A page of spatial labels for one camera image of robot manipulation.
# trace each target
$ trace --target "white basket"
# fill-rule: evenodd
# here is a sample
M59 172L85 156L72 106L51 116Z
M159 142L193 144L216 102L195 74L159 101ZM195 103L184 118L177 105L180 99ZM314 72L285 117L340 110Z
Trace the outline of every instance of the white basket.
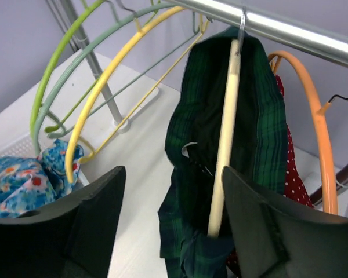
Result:
M39 142L41 149L46 148L46 144L43 142ZM32 140L31 136L29 133L21 136L19 139L16 141L10 143L7 146L4 146L0 148L0 158L4 156L17 156L21 158L34 158L36 157L35 152L34 152L34 147L32 145ZM79 172L79 183L81 185L76 185L76 187L81 187L81 186L86 186L89 184L88 179L85 177L85 175L82 173L80 170Z

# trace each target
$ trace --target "silver clothes rail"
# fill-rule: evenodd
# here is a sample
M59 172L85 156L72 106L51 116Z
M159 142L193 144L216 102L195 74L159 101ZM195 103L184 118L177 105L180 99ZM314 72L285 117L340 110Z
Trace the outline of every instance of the silver clothes rail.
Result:
M240 26L242 7L231 0L167 0L212 19ZM348 68L348 37L246 7L245 30Z

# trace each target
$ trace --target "vertical metal pole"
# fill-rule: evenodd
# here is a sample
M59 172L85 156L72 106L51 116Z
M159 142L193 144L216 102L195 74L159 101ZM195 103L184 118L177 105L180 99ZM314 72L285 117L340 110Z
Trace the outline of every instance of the vertical metal pole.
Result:
M61 4L63 6L63 9L72 24L78 17L77 12L75 10L75 7L72 3L72 0L63 0L61 1ZM80 47L82 49L86 48L86 46L90 43L88 36L85 33L84 28L82 25L79 27L78 31L76 32L76 36L78 37L78 42L80 44ZM88 61L88 64L93 72L94 77L97 79L99 75L102 74L102 68L100 67L97 57L95 56L95 53L92 51L87 57L86 60ZM112 92L110 90L110 87L108 84L105 85L105 87L102 89L102 95L105 100L112 97ZM122 121L122 116L118 110L117 104L115 100L112 98L108 103L107 106L109 107L112 116L114 117L115 123L120 123Z

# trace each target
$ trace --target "black object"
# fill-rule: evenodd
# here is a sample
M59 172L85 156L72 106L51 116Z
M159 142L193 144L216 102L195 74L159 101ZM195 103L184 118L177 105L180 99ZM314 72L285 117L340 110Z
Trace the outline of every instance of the black object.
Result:
M95 182L19 218L0 219L0 278L105 278L126 172Z
M348 218L289 200L230 167L223 187L242 278L348 277Z

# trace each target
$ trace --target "green plaid shirt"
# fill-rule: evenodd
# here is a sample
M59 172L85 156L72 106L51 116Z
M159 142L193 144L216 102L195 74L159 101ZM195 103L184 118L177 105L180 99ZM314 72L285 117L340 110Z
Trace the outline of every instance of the green plaid shirt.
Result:
M160 255L165 259L169 278L226 277L226 258L234 248L230 229L224 229L220 238L210 239L206 237L205 227L195 225L197 219L209 217L212 186L199 181L189 158L182 155L182 147L193 141L198 122L206 116L204 111L209 113L204 110L204 99L224 100L230 44L237 34L238 29L230 27L193 47L184 72L180 101L169 123L165 151L174 170L172 184L158 212ZM215 111L219 120L214 128L209 128L209 136L211 133L219 136L221 114ZM284 100L263 46L245 34L231 166L261 186L283 193L286 134ZM209 152L218 151L217 141L211 146Z

